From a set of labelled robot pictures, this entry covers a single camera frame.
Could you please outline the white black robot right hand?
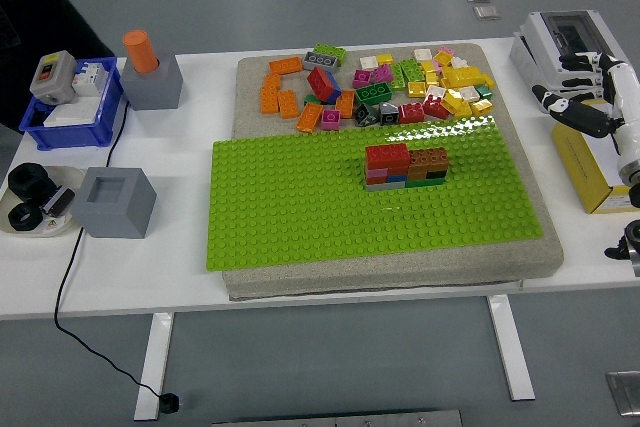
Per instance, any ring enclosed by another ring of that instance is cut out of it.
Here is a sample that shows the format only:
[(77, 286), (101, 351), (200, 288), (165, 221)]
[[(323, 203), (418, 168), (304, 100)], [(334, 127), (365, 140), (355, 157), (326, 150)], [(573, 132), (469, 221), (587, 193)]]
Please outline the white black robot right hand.
[(584, 52), (559, 57), (569, 71), (587, 71), (602, 79), (603, 98), (611, 114), (591, 105), (560, 97), (541, 85), (532, 92), (541, 106), (560, 123), (590, 135), (611, 135), (619, 154), (618, 172), (627, 186), (639, 183), (639, 80), (632, 66), (605, 53)]

